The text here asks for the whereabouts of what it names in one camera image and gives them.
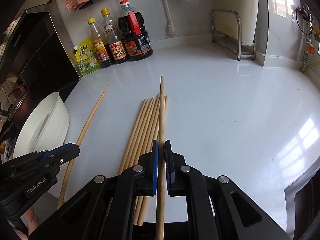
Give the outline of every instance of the cutting board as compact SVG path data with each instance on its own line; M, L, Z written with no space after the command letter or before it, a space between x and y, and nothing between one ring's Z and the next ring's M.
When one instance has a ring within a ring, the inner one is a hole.
M258 0L214 0L214 8L236 11L242 22L242 42L253 44L258 15ZM234 14L225 12L214 13L215 29L235 39L238 38L238 25Z

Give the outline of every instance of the electric cable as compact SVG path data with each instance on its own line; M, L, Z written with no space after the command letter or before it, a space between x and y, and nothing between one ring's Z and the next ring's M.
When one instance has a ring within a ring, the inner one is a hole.
M312 28L311 28L310 33L305 33L305 32L301 29L301 27L300 27L300 25L299 25L298 17L297 17L297 12L298 12L299 7L298 7L298 8L296 8L296 10L295 10L295 11L296 11L296 12L295 12L295 14L296 14L296 21L297 21L297 25L298 25L299 29L302 31L302 33L308 36L308 35L311 35L311 34L312 34L312 32L313 32L313 28L314 28L314 21L313 21L312 14L311 14L311 13L310 13L310 11L308 10L308 8L307 8L307 7L305 7L305 6L303 6L303 8L306 8L306 9L307 9L307 12L308 12L308 14L309 14L309 15L310 15L310 17L311 17L311 25L312 25Z

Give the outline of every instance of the wooden chopstick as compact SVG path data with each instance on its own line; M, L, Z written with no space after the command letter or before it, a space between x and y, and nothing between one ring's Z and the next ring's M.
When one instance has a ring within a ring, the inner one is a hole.
M130 146L130 149L129 149L128 157L127 157L127 159L125 161L125 164L124 164L124 170L126 170L127 168L132 166L132 165L129 166L129 163L130 163L130 160L132 158L132 153L133 153L133 150L134 150L136 144L139 144L137 138L138 138L138 134L140 132L141 126L142 126L142 122L143 122L144 116L145 116L147 108L148 108L149 101L150 100L148 99L146 104L145 104L145 106L144 106L144 108L143 108L143 111L142 111L142 114L141 114L141 118L140 118L138 126L137 126L137 130L136 130L135 135L133 137L133 142L132 142L132 144Z
M159 109L159 98L160 98L160 95L157 96L157 99L156 99L155 104L154 104L153 109L152 109L151 118L150 118L150 120L148 122L147 133L144 136L144 142L143 142L142 149L141 149L141 155L144 154L144 153L147 153L147 151L146 151L147 145L149 144L149 140L152 140L151 136L153 137L154 131L151 130L151 129L152 129L152 124L154 122L154 119L156 117L157 109ZM138 218L139 218L139 214L140 214L140 208L142 206L142 200L143 200L143 196L138 196L136 209L135 209L135 212L134 212L134 218L133 218L133 224L134 225L137 225L137 223L138 223Z
M81 130L81 133L79 135L79 138L76 142L76 145L78 145L80 147L82 141L83 141L83 138L89 128L89 125L95 115L95 113L97 112L97 109L99 108L104 96L106 95L106 93L108 92L110 88L110 85L107 86L107 88L104 90L104 92L102 93L102 95L100 96L100 98L98 99L96 105L94 106L94 108L92 109L87 121L85 122L82 130ZM63 200L64 200L64 195L66 194L66 189L67 189L67 185L68 185L68 180L69 180L69 177L70 177L70 174L71 174L71 170L72 170L72 167L73 167L73 163L75 162L75 159L72 159L68 162L68 166L67 166L67 169L66 169L66 173L64 174L64 178L63 178L63 182L62 182L62 186L61 186L61 190L60 190L60 196L59 196L59 200L58 200L58 208L60 208L63 204Z
M164 198L165 198L165 108L164 108L164 78L160 82L160 110L159 110L159 152L158 152L158 180L156 206L156 240L164 240Z
M155 102L156 102L156 100L154 98L152 98L152 104L151 104L151 107L150 107L150 110L149 110L149 113L148 113L148 117L146 119L146 123L145 123L144 129L143 129L142 135L141 135L141 140L140 140L140 143L139 143L139 147L137 149L137 153L136 153L133 165L138 164L139 157L142 154L142 147L144 145L144 141L146 140L146 135L147 135L150 119L151 119L151 116L152 116L153 108L155 106Z
M140 108L138 117L136 119L136 122L134 124L134 127L132 128L132 132L131 132L127 147L126 147L126 149L124 151L124 154L123 154L123 158L122 158L121 165L120 165L120 168L119 168L119 171L118 171L118 175L120 175L122 173L122 171L124 171L124 165L125 165L125 162L126 162L126 160L128 158L128 154L129 154L129 150L130 150L130 147L131 147L131 144L132 144L132 141L133 141L133 137L134 137L135 132L137 130L137 127L138 127L138 124L139 124L139 121L140 121L140 118L141 118L141 115L142 115L142 111L143 111L143 108L146 105L146 102L147 102L147 100L145 99L143 101L142 105L141 105L141 108Z
M167 115L167 105L168 105L168 96L165 97L165 115ZM153 140L159 140L158 137L159 137L159 118L157 117L156 118L156 125L154 127L154 130L153 132L151 131L151 133L153 133L153 137L152 137L152 142ZM151 146L149 146L149 151L148 152L151 152L152 151L152 144ZM144 221L144 217L146 215L146 211L147 211L147 207L148 207L148 201L149 201L149 197L142 197L143 200L142 200L142 204L141 204L141 207L140 207L140 213L139 213L139 218L138 218L138 222L137 222L137 225L138 226L142 226L143 225L143 221Z
M143 134L143 130L144 130L144 126L147 122L147 117L148 117L148 114L149 114L149 111L151 109L151 104L152 102L154 101L155 99L152 98L149 105L148 105L148 109L146 111L146 114L145 114L145 117L143 118L143 121L142 121L142 125L141 125L141 128L140 128L140 131L138 133L138 136L137 136L137 141L136 141L136 144L134 145L134 148L133 148L133 152L132 152L132 155L131 155L131 158L130 158L130 162L129 162L129 165L128 167L131 167L133 166L134 164L134 161L136 159L136 155L137 155L137 151L138 151L138 148L140 146L140 141L141 141L141 137L142 137L142 134Z

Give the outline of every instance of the vinegar bottle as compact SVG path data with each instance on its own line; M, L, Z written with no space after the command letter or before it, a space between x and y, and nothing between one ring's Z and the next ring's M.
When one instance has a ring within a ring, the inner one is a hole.
M88 24L90 25L91 41L96 49L102 67L110 67L114 63L114 60L112 58L111 51L108 47L108 42L104 33L102 30L100 30L100 28L98 28L94 18L89 19Z

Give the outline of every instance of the white pipe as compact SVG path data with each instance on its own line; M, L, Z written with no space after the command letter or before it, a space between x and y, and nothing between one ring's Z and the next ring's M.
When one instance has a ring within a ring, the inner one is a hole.
M164 7L165 7L165 11L167 13L167 17L168 17L168 33L170 35L175 35L176 34L176 28L174 27L173 21L171 19L171 15L170 15L170 11L169 11L169 6L168 6L168 2L167 0L164 0Z

